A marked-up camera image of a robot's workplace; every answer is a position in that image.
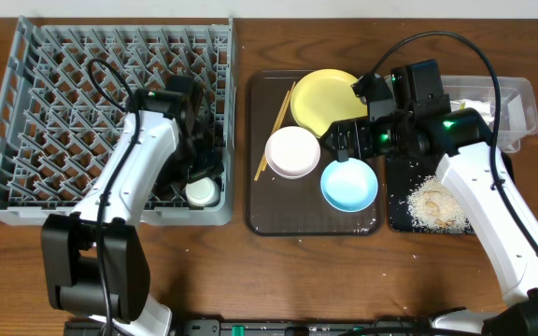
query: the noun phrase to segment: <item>wooden table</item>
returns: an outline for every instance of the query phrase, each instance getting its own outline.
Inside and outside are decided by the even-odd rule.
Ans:
[[[222,20],[34,20],[40,24],[177,24]],[[0,19],[0,85],[16,21]],[[411,34],[445,29],[480,46],[499,76],[525,77],[538,107],[538,21],[238,20],[236,198],[230,224],[139,232],[152,274],[151,293],[178,316],[227,319],[365,320],[426,315],[466,306],[501,311],[499,285],[475,237],[400,234],[368,238],[270,239],[244,224],[245,101],[262,69],[367,71]],[[382,67],[437,58],[441,72],[486,75],[478,58],[445,38],[417,41]],[[538,218],[538,135],[513,155],[517,186]],[[0,334],[61,334],[68,313],[47,301],[39,228],[0,223]]]

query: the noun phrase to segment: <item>chopsticks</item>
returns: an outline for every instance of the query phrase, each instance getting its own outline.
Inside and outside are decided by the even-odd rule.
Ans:
[[[288,92],[286,92],[284,101],[281,103],[281,107],[279,108],[279,113],[277,113],[276,123],[273,125],[273,130],[271,131],[271,134],[277,132],[277,130],[281,128],[281,123],[283,122],[284,117],[286,116],[286,112],[288,111],[288,105],[290,105],[291,93],[294,91],[295,85],[296,85],[296,82],[294,81],[291,84],[291,89]],[[259,179],[261,172],[264,172],[265,168],[267,168],[267,159],[265,158],[265,154],[263,152],[261,162],[259,163],[259,168],[257,169],[257,174],[254,175],[255,181]]]

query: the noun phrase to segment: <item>cable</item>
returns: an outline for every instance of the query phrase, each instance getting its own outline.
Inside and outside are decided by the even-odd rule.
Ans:
[[[383,319],[386,318],[386,317],[391,318],[391,316],[389,316],[389,315],[388,316],[381,316],[378,319],[376,319],[375,321],[373,321],[374,328],[378,328],[377,325],[379,324],[379,322],[382,322]],[[407,328],[407,327],[404,326],[404,322],[402,321],[402,319],[400,319],[399,316],[394,316],[394,317],[396,317],[397,320],[398,320],[398,323],[400,323],[400,328]]]
[[[339,334],[338,336],[364,336],[364,335],[376,335],[380,333],[407,333],[410,335],[441,335],[441,336],[476,336],[480,333],[473,333],[467,331],[458,331],[451,329],[419,329],[412,327],[379,327],[379,328],[365,328],[360,330],[353,330]]]
[[[473,42],[471,42],[468,38],[458,35],[456,33],[452,32],[446,32],[446,31],[430,31],[425,33],[416,34],[410,37],[407,37],[406,39],[398,42],[395,46],[391,47],[391,49],[386,52],[383,57],[375,64],[373,67],[373,70],[371,71],[371,74],[374,75],[374,73],[377,71],[379,66],[387,60],[387,58],[395,52],[397,49],[399,49],[401,46],[412,42],[416,39],[419,39],[421,37],[425,36],[434,36],[434,35],[440,35],[440,36],[449,36],[452,38],[455,38],[468,46],[470,49],[472,49],[476,54],[480,57],[480,59],[483,61],[485,66],[487,67],[487,70],[489,71],[489,75],[491,76],[491,80],[493,81],[493,89],[495,90],[495,116],[493,121],[493,131],[491,136],[491,151],[489,152],[489,164],[491,165],[491,175],[493,176],[493,186],[498,186],[497,190],[500,193],[500,197],[502,197],[503,204],[508,209],[508,212],[510,213],[510,216],[512,216],[512,219],[516,222],[516,225],[526,238],[527,242],[529,242],[529,245],[534,250],[535,254],[538,257],[538,244],[535,242],[534,238],[532,238],[531,233],[526,228],[522,220],[520,219],[520,216],[514,209],[514,206],[510,203],[510,200],[508,199],[508,196],[505,193],[505,190],[502,187],[503,180],[500,179],[498,172],[497,172],[497,164],[496,164],[496,152],[497,152],[497,137],[500,130],[500,119],[501,119],[501,112],[502,112],[502,98],[500,94],[500,82],[497,79],[497,75],[495,74],[495,70],[493,69],[493,65],[491,65],[491,62],[489,61],[488,57],[485,55],[485,53]]]
[[[136,119],[134,135],[130,139],[130,144],[128,145],[128,148],[126,149],[123,156],[121,157],[120,162],[118,163],[118,166],[113,171],[113,173],[111,174],[111,177],[107,181],[107,184],[103,190],[103,194],[101,195],[101,200],[99,201],[99,209],[97,211],[97,221],[96,221],[97,262],[99,266],[98,267],[99,276],[101,277],[101,285],[103,287],[103,296],[105,298],[105,305],[106,305],[107,328],[105,328],[105,333],[106,333],[106,336],[111,336],[113,333],[114,327],[113,327],[113,314],[112,314],[112,308],[111,308],[111,296],[109,294],[109,283],[107,281],[105,259],[103,256],[104,250],[105,250],[105,243],[103,241],[103,220],[105,218],[105,209],[106,209],[107,202],[109,199],[109,192],[111,191],[111,187],[113,187],[113,183],[118,177],[118,174],[121,171],[121,167],[128,160],[128,157],[130,156],[130,152],[132,152],[132,149],[135,147],[136,143],[138,142],[138,136],[140,135],[140,113],[138,111],[138,107],[136,106],[136,99],[134,97],[134,94],[132,93],[132,90],[130,90],[128,83],[123,79],[123,77],[120,75],[120,73],[118,73],[116,69],[114,69],[109,63],[101,59],[92,59],[87,64],[87,74],[89,75],[89,79],[91,80],[91,83],[94,86],[94,88],[99,93],[101,93],[101,95],[108,102],[110,102],[112,105],[117,107],[121,112],[127,113],[126,108],[122,107],[112,97],[107,95],[107,93],[101,88],[101,86],[99,86],[99,83],[97,83],[97,81],[94,79],[94,76],[92,75],[92,66],[95,63],[100,63],[104,65],[111,72],[111,74],[120,82],[123,88],[126,90],[129,101],[132,105],[132,112],[135,114],[135,119]]]

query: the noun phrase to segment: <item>green connector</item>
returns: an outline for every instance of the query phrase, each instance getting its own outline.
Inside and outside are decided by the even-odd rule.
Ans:
[[[244,336],[244,326],[233,326],[232,336]]]

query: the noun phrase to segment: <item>rice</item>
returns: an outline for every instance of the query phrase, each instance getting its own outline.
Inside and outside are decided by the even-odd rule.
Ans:
[[[470,228],[464,211],[435,176],[429,176],[408,196],[412,226],[425,231],[463,233]]]

